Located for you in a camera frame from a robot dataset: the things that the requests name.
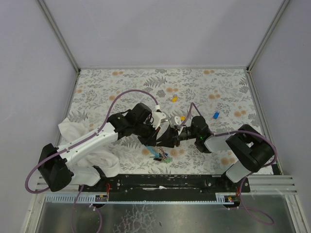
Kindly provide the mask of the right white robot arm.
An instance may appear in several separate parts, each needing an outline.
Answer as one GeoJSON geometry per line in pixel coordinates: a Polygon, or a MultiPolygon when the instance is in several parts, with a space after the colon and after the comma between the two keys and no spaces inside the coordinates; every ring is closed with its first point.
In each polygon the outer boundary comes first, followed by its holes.
{"type": "Polygon", "coordinates": [[[275,146],[250,125],[244,124],[238,130],[214,134],[203,116],[195,116],[190,126],[171,125],[156,140],[160,147],[174,148],[181,141],[195,139],[194,145],[201,153],[232,151],[237,162],[223,174],[232,183],[268,166],[267,162],[277,158],[275,146]]]}

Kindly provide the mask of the metal keyring organizer with keys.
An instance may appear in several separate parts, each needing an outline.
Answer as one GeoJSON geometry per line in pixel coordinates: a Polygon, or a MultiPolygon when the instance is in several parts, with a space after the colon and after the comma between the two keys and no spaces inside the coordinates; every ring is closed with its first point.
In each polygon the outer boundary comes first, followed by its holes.
{"type": "Polygon", "coordinates": [[[146,149],[152,154],[152,158],[155,161],[170,163],[173,160],[162,148],[146,146],[146,149]]]}

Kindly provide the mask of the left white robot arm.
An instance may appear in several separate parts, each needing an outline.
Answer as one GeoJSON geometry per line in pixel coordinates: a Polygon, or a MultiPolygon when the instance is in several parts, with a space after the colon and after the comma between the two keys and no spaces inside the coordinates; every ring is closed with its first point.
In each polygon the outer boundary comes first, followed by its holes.
{"type": "Polygon", "coordinates": [[[69,184],[94,186],[101,178],[101,170],[93,165],[81,167],[78,163],[100,147],[131,135],[136,135],[143,145],[155,146],[162,116],[159,105],[151,110],[144,103],[138,103],[126,112],[108,114],[104,124],[96,130],[63,146],[45,145],[38,171],[52,192],[69,184]]]}

